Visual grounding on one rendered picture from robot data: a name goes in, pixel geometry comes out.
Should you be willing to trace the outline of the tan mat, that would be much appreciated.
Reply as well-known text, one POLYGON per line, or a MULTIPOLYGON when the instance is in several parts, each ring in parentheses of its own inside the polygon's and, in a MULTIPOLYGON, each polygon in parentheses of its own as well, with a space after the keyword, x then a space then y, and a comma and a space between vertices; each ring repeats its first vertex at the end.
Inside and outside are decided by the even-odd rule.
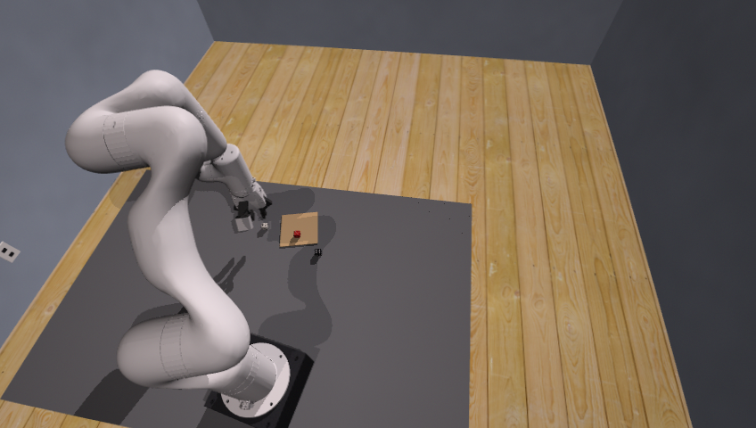
POLYGON ((318 243, 318 212, 282 215, 280 247, 318 243), (300 238, 294 237, 300 231, 300 238))

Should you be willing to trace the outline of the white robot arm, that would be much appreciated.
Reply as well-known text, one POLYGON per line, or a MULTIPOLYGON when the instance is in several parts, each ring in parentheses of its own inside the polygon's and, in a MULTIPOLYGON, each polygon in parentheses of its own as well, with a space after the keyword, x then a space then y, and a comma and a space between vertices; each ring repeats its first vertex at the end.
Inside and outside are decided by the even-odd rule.
POLYGON ((151 168, 127 215, 129 237, 144 277, 187 310, 131 327, 117 350, 120 372, 144 387, 217 391, 237 416, 271 411, 287 391, 288 360, 274 345, 250 345, 243 313, 201 261, 188 213, 195 178, 223 183, 234 196, 253 190, 256 178, 238 147, 162 70, 146 71, 84 111, 65 147, 75 164, 94 173, 151 168))

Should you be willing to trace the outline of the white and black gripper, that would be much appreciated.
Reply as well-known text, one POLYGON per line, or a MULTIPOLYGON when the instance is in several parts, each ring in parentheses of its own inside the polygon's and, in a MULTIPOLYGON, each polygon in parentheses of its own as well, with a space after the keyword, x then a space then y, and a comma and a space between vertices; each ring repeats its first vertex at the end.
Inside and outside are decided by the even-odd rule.
POLYGON ((253 184, 253 190, 244 196, 234 196, 230 193, 234 202, 234 210, 238 210, 239 202, 249 202, 248 214, 251 214, 252 221, 255 220, 255 213, 253 210, 259 209, 262 218, 265 219, 267 215, 266 208, 272 205, 272 201, 267 198, 260 185, 257 182, 254 182, 253 184))

